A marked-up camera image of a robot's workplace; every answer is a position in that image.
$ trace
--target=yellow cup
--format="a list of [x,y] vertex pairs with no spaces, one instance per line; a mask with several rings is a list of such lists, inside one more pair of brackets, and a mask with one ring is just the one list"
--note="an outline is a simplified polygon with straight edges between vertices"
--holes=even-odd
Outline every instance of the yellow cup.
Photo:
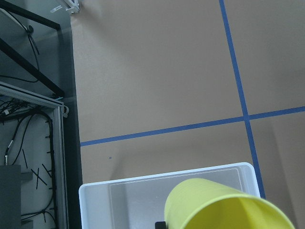
[[201,178],[170,192],[164,217],[168,229],[294,229],[272,203]]

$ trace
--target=blue line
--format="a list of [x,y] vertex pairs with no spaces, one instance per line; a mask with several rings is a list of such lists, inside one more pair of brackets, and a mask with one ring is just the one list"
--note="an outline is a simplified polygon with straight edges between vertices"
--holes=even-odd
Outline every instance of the blue line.
[[230,32],[229,21],[228,21],[227,13],[226,13],[225,6],[224,6],[224,0],[219,0],[219,4],[220,4],[221,13],[223,16],[224,30],[225,30],[225,34],[226,34],[228,45],[229,45],[231,61],[232,61],[233,69],[234,69],[234,75],[235,75],[238,95],[239,95],[239,99],[240,99],[240,104],[241,104],[242,111],[243,111],[244,124],[245,124],[246,130],[247,130],[249,147],[250,147],[253,166],[254,166],[255,174],[256,174],[256,178],[257,178],[258,188],[259,188],[261,197],[265,198],[262,175],[261,175],[260,167],[258,164],[257,153],[256,153],[255,144],[254,144],[254,139],[253,139],[253,133],[252,133],[251,124],[250,124],[250,120],[249,120],[246,100],[244,97],[242,80],[241,80],[240,74],[239,74],[237,59],[236,59],[235,50],[234,50],[234,46],[233,46],[233,40],[232,40],[232,36],[231,36],[231,32]]
[[191,125],[182,125],[182,126],[171,127],[171,128],[166,128],[166,129],[152,130],[152,131],[140,132],[140,133],[135,133],[135,134],[130,134],[130,135],[121,135],[121,136],[116,136],[116,137],[108,137],[108,138],[96,139],[96,140],[92,140],[92,141],[81,142],[81,146],[90,146],[90,145],[94,145],[94,144],[114,142],[114,141],[120,141],[120,140],[125,140],[125,139],[137,138],[137,137],[160,135],[160,134],[165,134],[165,133],[170,133],[170,132],[191,130],[191,129],[208,127],[208,126],[213,126],[213,125],[236,123],[236,122],[242,122],[243,120],[244,120],[243,117],[235,117],[235,118],[226,118],[226,119],[191,124]]
[[304,112],[304,111],[305,111],[305,106],[301,106],[301,107],[284,109],[284,110],[279,110],[279,111],[270,111],[270,112],[265,112],[265,113],[260,113],[260,114],[252,114],[252,115],[249,115],[249,118],[251,120],[253,120],[253,119],[259,119],[259,118],[268,118],[268,117],[273,117],[273,116],[279,116],[279,115],[288,115],[288,114]]

